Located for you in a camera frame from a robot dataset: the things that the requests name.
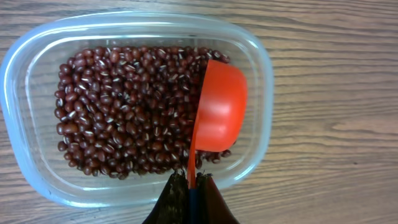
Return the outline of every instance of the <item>container lip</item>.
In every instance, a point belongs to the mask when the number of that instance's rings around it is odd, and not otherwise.
[[[265,88],[263,89],[264,98],[267,104],[264,103],[263,111],[264,114],[269,114],[268,117],[263,117],[261,124],[261,135],[259,140],[259,148],[257,149],[257,156],[253,157],[245,167],[243,167],[239,172],[238,176],[233,177],[233,179],[220,179],[218,183],[219,188],[229,187],[230,185],[237,184],[246,178],[261,162],[263,159],[268,143],[271,135],[271,122],[272,122],[272,107],[273,107],[273,99],[274,99],[274,74],[272,71],[272,64],[270,57],[264,46],[258,40],[257,37],[253,36],[250,32],[242,27],[231,24],[229,22],[221,21],[218,19],[214,19],[206,16],[197,16],[192,14],[169,14],[169,13],[157,13],[157,12],[132,12],[132,11],[123,11],[123,12],[104,12],[98,14],[87,14],[82,16],[69,17],[65,19],[60,19],[54,22],[50,22],[47,24],[43,24],[38,26],[28,33],[24,34],[20,37],[7,51],[4,59],[2,61],[2,65],[0,68],[0,86],[2,87],[2,91],[0,91],[0,103],[3,111],[3,116],[5,120],[5,124],[7,127],[7,131],[9,134],[9,139],[11,142],[12,149],[16,156],[17,163],[21,169],[22,174],[28,183],[36,190],[38,193],[43,195],[49,200],[52,200],[57,203],[61,203],[64,205],[69,205],[73,207],[107,207],[111,204],[107,203],[83,203],[77,201],[65,200],[62,195],[67,195],[67,193],[56,189],[51,184],[49,184],[37,170],[35,164],[33,163],[30,153],[28,150],[28,144],[26,139],[23,138],[22,128],[19,124],[18,116],[13,113],[13,108],[15,108],[17,102],[14,100],[14,90],[12,89],[12,79],[10,76],[12,74],[9,73],[10,69],[13,66],[14,59],[17,55],[23,52],[23,48],[30,41],[35,40],[43,33],[46,33],[50,30],[54,29],[63,29],[68,26],[75,26],[75,22],[86,19],[87,17],[101,17],[101,16],[124,16],[126,14],[130,14],[134,17],[181,17],[181,18],[191,18],[191,19],[201,19],[203,21],[211,21],[217,23],[218,25],[228,26],[233,28],[240,33],[246,40],[255,46],[258,49],[259,58],[264,62],[263,69],[265,70],[263,85]],[[132,204],[141,204],[146,203],[152,200],[138,200],[133,202]]]

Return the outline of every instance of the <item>transparent rectangular container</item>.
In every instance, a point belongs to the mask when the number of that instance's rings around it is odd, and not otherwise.
[[[137,205],[156,201],[169,174],[131,174],[126,180],[88,177],[71,169],[57,151],[62,140],[54,91],[58,66],[85,47],[97,45],[206,46],[231,57],[248,81],[244,124],[220,164],[204,162],[220,189],[247,177],[264,158],[271,131],[274,77],[262,44],[248,31],[216,19],[178,14],[113,12],[71,17],[22,36],[1,66],[1,106],[17,162],[36,191],[74,207]]]

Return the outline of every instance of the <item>wooden table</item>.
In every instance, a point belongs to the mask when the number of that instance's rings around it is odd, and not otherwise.
[[[398,222],[398,2],[395,0],[3,0],[0,58],[31,28],[110,11],[203,14],[242,26],[275,71],[271,143],[222,193],[241,223]],[[0,115],[1,223],[140,223],[153,205],[75,209],[23,178]]]

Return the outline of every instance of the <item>clear plastic container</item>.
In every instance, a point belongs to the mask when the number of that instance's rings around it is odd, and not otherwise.
[[[248,31],[216,19],[178,14],[115,12],[71,17],[39,26],[8,51],[1,67],[1,106],[19,167],[36,191],[74,207],[107,207],[156,201],[169,174],[131,174],[126,180],[87,177],[67,166],[54,91],[58,66],[79,49],[97,45],[190,45],[218,49],[248,80],[243,128],[232,156],[204,162],[220,189],[242,181],[264,158],[272,118],[274,77],[262,44]]]

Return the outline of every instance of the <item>adzuki bean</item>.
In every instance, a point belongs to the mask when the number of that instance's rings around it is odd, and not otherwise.
[[[59,66],[54,96],[58,150],[85,175],[125,179],[187,166],[208,60],[229,63],[207,47],[95,47]],[[214,164],[224,152],[197,151]]]

